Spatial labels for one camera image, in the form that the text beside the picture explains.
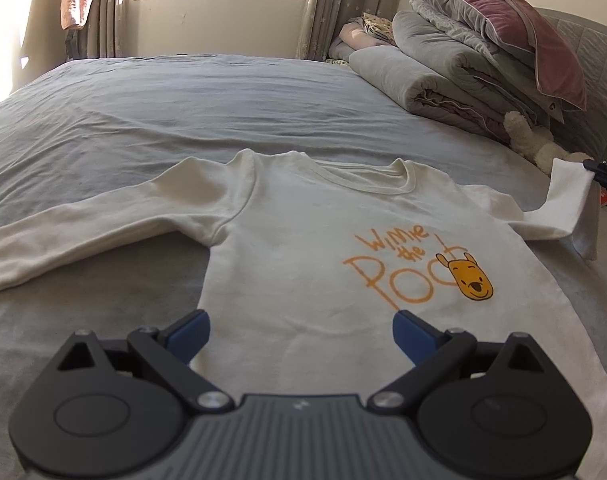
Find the left grey curtain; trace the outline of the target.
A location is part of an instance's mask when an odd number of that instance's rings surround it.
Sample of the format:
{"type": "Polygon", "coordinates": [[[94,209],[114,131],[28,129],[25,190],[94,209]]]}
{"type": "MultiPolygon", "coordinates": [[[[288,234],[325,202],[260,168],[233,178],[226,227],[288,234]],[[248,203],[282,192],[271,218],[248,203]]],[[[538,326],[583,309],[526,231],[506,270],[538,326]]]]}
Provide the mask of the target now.
{"type": "Polygon", "coordinates": [[[93,0],[87,23],[65,30],[66,60],[119,58],[125,55],[125,0],[93,0]]]}

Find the white Winnie the Pooh sweatshirt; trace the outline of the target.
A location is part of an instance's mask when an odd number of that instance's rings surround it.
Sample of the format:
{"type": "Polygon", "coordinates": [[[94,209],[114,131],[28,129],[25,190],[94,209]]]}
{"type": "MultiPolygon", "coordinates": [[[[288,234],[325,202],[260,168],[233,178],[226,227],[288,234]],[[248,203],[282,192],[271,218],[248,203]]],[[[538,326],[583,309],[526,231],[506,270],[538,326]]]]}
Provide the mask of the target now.
{"type": "Polygon", "coordinates": [[[0,291],[178,231],[209,249],[200,307],[215,341],[198,368],[233,393],[367,393],[401,373],[391,320],[409,310],[485,339],[535,337],[594,424],[580,471],[607,479],[607,375],[553,275],[529,248],[578,225],[594,192],[555,162],[545,203],[387,167],[245,150],[187,158],[153,180],[0,227],[0,291]]]}

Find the folded grey quilt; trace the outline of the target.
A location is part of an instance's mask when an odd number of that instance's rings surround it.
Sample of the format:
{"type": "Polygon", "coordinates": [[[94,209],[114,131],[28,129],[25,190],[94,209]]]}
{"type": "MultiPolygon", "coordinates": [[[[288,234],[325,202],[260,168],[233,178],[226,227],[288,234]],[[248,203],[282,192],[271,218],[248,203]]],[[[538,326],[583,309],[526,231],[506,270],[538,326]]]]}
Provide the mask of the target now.
{"type": "Polygon", "coordinates": [[[539,91],[533,68],[428,3],[411,6],[393,18],[392,35],[403,54],[430,70],[409,100],[415,113],[503,143],[509,112],[531,126],[564,121],[561,101],[539,91]]]}

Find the grey bed sheet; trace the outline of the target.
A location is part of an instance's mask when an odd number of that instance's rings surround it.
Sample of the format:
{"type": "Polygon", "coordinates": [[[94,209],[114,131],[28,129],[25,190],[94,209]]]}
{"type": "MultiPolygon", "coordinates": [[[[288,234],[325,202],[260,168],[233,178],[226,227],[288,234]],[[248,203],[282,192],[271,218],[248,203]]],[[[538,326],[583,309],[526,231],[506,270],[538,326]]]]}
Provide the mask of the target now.
{"type": "MultiPolygon", "coordinates": [[[[505,146],[414,116],[346,67],[236,55],[70,62],[0,102],[0,226],[62,203],[138,184],[189,156],[227,162],[242,148],[333,162],[396,158],[486,184],[525,209],[544,174],[505,146]]],[[[573,305],[511,318],[561,366],[593,418],[584,479],[607,479],[607,212],[599,258],[566,242],[533,252],[573,305]]],[[[206,248],[157,236],[64,266],[0,293],[0,479],[20,466],[8,437],[15,404],[77,328],[119,337],[197,305],[206,248]]]]}

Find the pile of clothes by curtain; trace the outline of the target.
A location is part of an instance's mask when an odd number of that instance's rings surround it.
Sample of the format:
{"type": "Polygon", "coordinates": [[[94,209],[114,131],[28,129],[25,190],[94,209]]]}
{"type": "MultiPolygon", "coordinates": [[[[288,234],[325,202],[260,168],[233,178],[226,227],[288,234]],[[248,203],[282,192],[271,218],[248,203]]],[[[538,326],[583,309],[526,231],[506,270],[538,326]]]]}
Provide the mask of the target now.
{"type": "Polygon", "coordinates": [[[326,62],[347,65],[354,51],[379,46],[396,46],[392,22],[375,14],[363,13],[343,25],[328,49],[326,62]]]}

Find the grey quilted headboard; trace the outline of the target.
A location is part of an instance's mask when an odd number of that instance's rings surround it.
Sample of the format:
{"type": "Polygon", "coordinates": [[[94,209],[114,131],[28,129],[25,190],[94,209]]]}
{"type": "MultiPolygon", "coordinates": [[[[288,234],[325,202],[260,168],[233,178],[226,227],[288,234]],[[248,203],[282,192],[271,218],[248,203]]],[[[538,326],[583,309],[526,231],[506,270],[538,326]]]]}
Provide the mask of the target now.
{"type": "Polygon", "coordinates": [[[607,159],[607,26],[561,11],[540,13],[573,47],[587,83],[588,108],[552,122],[553,136],[569,152],[607,159]]]}

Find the white plush bear toy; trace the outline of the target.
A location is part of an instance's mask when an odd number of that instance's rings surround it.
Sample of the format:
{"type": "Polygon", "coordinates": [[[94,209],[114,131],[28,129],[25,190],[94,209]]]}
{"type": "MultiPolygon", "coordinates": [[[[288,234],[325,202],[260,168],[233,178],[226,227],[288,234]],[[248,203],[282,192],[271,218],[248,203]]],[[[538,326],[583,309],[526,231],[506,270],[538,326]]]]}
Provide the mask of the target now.
{"type": "Polygon", "coordinates": [[[511,149],[550,176],[555,159],[566,162],[583,162],[591,156],[582,152],[570,153],[557,144],[550,130],[541,126],[529,126],[528,120],[516,110],[506,113],[504,129],[509,135],[511,149]]]}

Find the pink velvet pillow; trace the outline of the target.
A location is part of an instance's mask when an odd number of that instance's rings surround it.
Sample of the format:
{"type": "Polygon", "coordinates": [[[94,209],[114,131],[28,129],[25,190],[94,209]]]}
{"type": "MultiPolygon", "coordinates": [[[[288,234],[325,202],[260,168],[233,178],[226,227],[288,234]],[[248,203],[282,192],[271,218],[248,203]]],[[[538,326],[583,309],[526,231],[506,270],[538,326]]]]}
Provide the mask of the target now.
{"type": "Polygon", "coordinates": [[[526,0],[423,0],[466,24],[535,73],[537,90],[584,112],[587,83],[575,51],[526,0]]]}

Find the rolled light grey blanket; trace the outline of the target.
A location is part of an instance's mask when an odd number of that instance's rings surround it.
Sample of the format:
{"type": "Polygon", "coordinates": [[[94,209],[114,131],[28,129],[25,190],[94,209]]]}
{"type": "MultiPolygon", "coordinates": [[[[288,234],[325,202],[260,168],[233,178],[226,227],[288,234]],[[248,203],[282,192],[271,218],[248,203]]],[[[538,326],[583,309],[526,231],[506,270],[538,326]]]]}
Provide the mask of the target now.
{"type": "Polygon", "coordinates": [[[395,47],[370,47],[349,56],[349,66],[407,112],[489,136],[482,102],[395,47]]]}

